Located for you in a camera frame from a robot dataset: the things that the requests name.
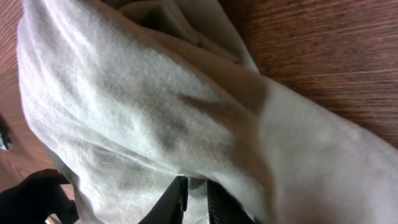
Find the beige t-shirt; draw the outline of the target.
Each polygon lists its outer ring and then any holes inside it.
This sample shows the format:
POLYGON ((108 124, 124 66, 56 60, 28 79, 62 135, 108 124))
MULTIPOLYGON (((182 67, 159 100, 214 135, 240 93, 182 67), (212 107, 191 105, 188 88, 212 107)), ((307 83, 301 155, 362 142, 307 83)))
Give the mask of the beige t-shirt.
POLYGON ((259 74, 216 1, 24 1, 24 116, 81 221, 137 223, 177 175, 263 223, 396 223, 397 150, 259 74))

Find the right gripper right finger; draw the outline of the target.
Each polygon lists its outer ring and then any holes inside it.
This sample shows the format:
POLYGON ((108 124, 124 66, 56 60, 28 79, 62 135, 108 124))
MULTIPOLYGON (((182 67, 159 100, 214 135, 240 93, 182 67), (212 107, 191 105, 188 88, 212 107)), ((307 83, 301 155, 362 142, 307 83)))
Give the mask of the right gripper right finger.
POLYGON ((207 180, 207 198, 210 224, 255 224, 220 184, 207 180))

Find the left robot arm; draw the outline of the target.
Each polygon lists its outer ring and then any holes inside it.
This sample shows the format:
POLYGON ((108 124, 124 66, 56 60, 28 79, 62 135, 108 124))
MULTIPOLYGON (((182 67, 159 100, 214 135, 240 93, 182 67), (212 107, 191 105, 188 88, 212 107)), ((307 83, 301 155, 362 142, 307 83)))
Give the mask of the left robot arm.
POLYGON ((2 191, 1 223, 44 224, 52 214, 61 223, 75 223, 79 219, 76 203, 61 188, 68 183, 57 170, 44 169, 2 191))

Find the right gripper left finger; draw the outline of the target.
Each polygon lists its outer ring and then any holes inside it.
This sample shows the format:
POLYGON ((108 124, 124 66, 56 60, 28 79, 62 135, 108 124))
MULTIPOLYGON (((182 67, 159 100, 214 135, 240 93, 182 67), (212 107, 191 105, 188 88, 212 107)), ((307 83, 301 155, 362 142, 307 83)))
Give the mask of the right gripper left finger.
POLYGON ((187 200, 188 178, 177 176, 139 224, 182 224, 187 200))

